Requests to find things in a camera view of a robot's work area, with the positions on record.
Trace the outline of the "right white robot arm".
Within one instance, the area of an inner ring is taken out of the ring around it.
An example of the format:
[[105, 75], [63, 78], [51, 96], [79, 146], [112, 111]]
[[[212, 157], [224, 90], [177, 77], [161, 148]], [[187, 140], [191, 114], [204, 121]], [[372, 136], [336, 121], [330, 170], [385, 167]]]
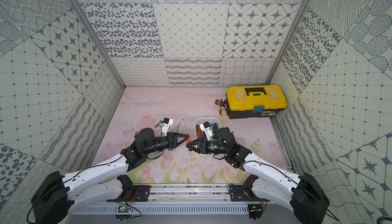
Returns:
[[278, 168], [235, 140], [208, 141], [199, 138], [186, 146], [201, 155], [222, 154], [223, 159], [235, 169], [263, 180], [266, 185], [252, 186], [251, 193], [292, 211], [301, 223], [321, 224], [324, 221], [330, 200], [312, 175], [298, 175]]

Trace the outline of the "green black screwdriver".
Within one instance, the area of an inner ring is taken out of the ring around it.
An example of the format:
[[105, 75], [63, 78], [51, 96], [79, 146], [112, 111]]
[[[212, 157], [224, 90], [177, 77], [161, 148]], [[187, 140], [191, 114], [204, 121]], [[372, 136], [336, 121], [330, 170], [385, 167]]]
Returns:
[[217, 131], [218, 131], [218, 125], [217, 125], [217, 123], [213, 123], [213, 124], [212, 124], [212, 133], [213, 133], [213, 136], [215, 136], [215, 135], [217, 134]]

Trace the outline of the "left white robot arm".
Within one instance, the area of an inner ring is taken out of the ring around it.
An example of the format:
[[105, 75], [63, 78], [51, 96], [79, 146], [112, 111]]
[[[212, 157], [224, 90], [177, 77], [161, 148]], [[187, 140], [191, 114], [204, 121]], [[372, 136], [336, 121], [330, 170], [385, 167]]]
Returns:
[[114, 157], [65, 175], [49, 174], [31, 199], [28, 215], [36, 224], [58, 224], [72, 212], [89, 205], [108, 202], [129, 202], [148, 198], [150, 187], [137, 187], [127, 175], [148, 159], [148, 155], [171, 151], [188, 142], [189, 135], [167, 132], [156, 137], [154, 130], [144, 128], [135, 134], [133, 143]]

